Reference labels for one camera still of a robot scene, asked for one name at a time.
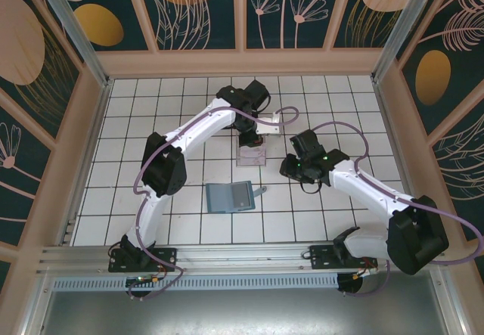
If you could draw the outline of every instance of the white tile floor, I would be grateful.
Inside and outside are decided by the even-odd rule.
[[[265,167],[237,167],[235,132],[223,131],[188,158],[188,180],[163,216],[158,244],[263,243],[332,240],[357,225],[378,226],[370,212],[347,195],[323,187],[308,195],[279,174],[289,138],[308,127],[341,120],[363,130],[370,159],[361,167],[402,191],[399,172],[368,76],[261,76],[272,94],[267,112],[281,106],[302,113],[279,138],[267,138]],[[110,245],[128,230],[140,203],[130,186],[141,166],[146,137],[172,131],[200,112],[226,85],[245,88],[249,77],[117,80],[98,139],[93,165],[79,209],[72,245]],[[353,159],[363,153],[361,139],[344,127],[328,126],[319,141],[340,148]],[[235,214],[208,214],[203,185],[251,180],[268,190],[256,209]]]

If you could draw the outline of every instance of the grid floor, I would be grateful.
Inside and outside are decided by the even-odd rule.
[[[237,167],[235,135],[228,130],[210,138],[188,158],[186,185],[172,198],[157,233],[158,244],[274,243],[332,240],[353,225],[381,226],[360,203],[333,188],[305,194],[281,176],[279,167],[293,152],[289,138],[330,120],[361,128],[370,143],[364,171],[403,191],[399,171],[368,76],[261,76],[272,95],[266,110],[295,106],[299,119],[281,137],[268,137],[267,165]],[[146,138],[161,135],[199,113],[223,86],[245,88],[248,77],[119,79],[115,81],[88,176],[71,245],[117,242],[134,221],[140,198],[131,186],[141,166]],[[361,138],[345,127],[318,133],[327,150],[339,148],[353,159],[363,154]],[[268,190],[252,211],[206,212],[206,183],[251,180]]]

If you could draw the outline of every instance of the purple cable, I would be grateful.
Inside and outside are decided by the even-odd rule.
[[[361,155],[358,159],[356,159],[356,161],[355,161],[355,171],[356,171],[356,173],[358,173],[361,180],[363,180],[365,183],[370,185],[372,188],[378,190],[380,193],[382,193],[382,194],[384,194],[388,197],[391,197],[392,199],[395,199],[395,200],[399,201],[400,203],[404,203],[404,204],[407,204],[409,206],[413,206],[414,208],[417,208],[417,209],[427,210],[429,212],[434,212],[435,214],[439,214],[441,216],[446,216],[448,218],[454,219],[454,220],[460,222],[461,224],[467,226],[476,235],[477,240],[479,241],[479,244],[478,244],[476,250],[473,253],[471,253],[469,256],[464,257],[462,259],[456,259],[456,260],[451,260],[451,261],[431,261],[430,263],[432,263],[434,265],[460,265],[461,263],[469,262],[469,261],[475,259],[477,256],[480,255],[480,253],[484,250],[484,237],[482,237],[482,234],[479,232],[479,229],[477,229],[472,223],[469,223],[467,220],[462,219],[458,216],[453,216],[452,214],[450,214],[448,212],[444,212],[443,210],[432,208],[431,206],[426,206],[426,205],[422,205],[422,204],[419,204],[419,203],[414,203],[410,200],[402,199],[400,197],[396,197],[392,193],[390,193],[387,190],[381,188],[379,185],[376,185],[375,183],[373,183],[371,180],[366,178],[365,175],[362,175],[359,172],[359,167],[358,167],[359,162],[361,160],[363,160],[364,158],[368,157],[368,154],[370,152],[370,145],[368,144],[368,140],[366,139],[363,132],[360,131],[359,129],[357,129],[356,127],[354,127],[353,125],[350,125],[350,124],[345,123],[345,122],[340,122],[340,121],[332,121],[332,122],[322,123],[321,125],[314,127],[312,130],[315,131],[317,129],[320,129],[321,127],[325,127],[325,126],[329,126],[329,125],[342,125],[342,126],[349,127],[352,130],[356,131],[360,135],[360,137],[363,139],[363,142],[365,143],[365,153],[363,155]],[[388,261],[387,261],[386,273],[387,273],[387,277],[386,277],[385,281],[383,282],[383,285],[380,286],[377,290],[371,291],[370,293],[360,293],[360,294],[353,293],[351,296],[365,296],[367,294],[369,295],[369,294],[375,294],[376,292],[380,292],[381,289],[383,289],[386,286],[386,283],[388,282],[388,277],[389,277],[389,262]]]
[[[292,119],[290,119],[290,120],[288,120],[286,122],[280,122],[280,123],[271,123],[271,122],[262,121],[260,119],[257,119],[257,118],[252,117],[251,115],[249,115],[249,114],[247,114],[245,112],[242,112],[241,110],[238,110],[237,108],[233,108],[233,107],[217,107],[217,108],[214,108],[214,109],[212,109],[212,110],[210,110],[208,112],[205,112],[200,117],[196,118],[193,122],[187,124],[186,127],[184,127],[174,138],[168,140],[165,144],[161,145],[161,147],[158,147],[151,154],[151,156],[146,160],[146,163],[144,163],[144,165],[141,167],[141,170],[138,173],[138,176],[136,176],[135,183],[133,184],[133,192],[136,195],[141,195],[141,194],[146,194],[147,195],[143,199],[143,201],[141,202],[141,205],[139,206],[138,213],[136,214],[136,224],[135,224],[135,228],[136,228],[136,238],[138,239],[139,245],[140,245],[141,249],[143,250],[143,252],[145,252],[152,260],[154,260],[154,261],[156,261],[156,262],[158,262],[161,265],[164,265],[166,267],[170,267],[170,268],[177,269],[178,271],[180,271],[180,273],[178,274],[178,276],[174,280],[170,281],[168,284],[166,284],[160,290],[152,291],[148,295],[143,296],[143,297],[135,297],[132,294],[132,288],[136,285],[136,282],[134,282],[128,288],[128,294],[131,296],[131,299],[137,299],[138,301],[143,301],[144,299],[151,299],[151,298],[153,298],[155,296],[158,296],[161,293],[165,292],[176,281],[178,281],[180,279],[180,277],[183,275],[183,273],[185,272],[185,270],[183,268],[178,267],[177,265],[173,265],[172,263],[165,262],[162,259],[157,258],[153,254],[151,254],[147,250],[147,248],[144,246],[144,244],[143,244],[143,242],[141,240],[141,235],[139,233],[139,222],[140,222],[140,219],[141,219],[141,213],[143,212],[143,208],[144,208],[144,206],[147,203],[147,198],[150,195],[150,193],[149,193],[149,191],[146,191],[146,190],[138,190],[139,182],[140,182],[141,178],[143,177],[143,174],[146,171],[146,168],[150,165],[150,163],[154,160],[154,158],[158,154],[160,154],[165,148],[167,148],[173,142],[179,140],[186,133],[187,130],[189,130],[191,127],[195,126],[197,123],[199,123],[199,121],[201,121],[202,119],[204,119],[204,118],[206,118],[208,116],[212,116],[214,113],[220,112],[222,110],[231,110],[231,111],[234,111],[237,114],[240,114],[241,116],[244,116],[244,117],[246,117],[248,119],[251,119],[254,122],[257,122],[257,123],[260,123],[260,124],[263,124],[263,125],[266,125],[266,126],[276,126],[276,127],[282,127],[282,126],[285,126],[285,125],[289,125],[289,124],[291,124],[292,122],[294,122],[299,117],[299,111],[297,110],[297,108],[292,107],[292,106],[291,107],[284,107],[284,108],[281,108],[280,110],[276,110],[275,111],[276,113],[280,113],[280,112],[283,112],[285,110],[293,110],[294,113],[296,114],[294,118],[292,118]]]

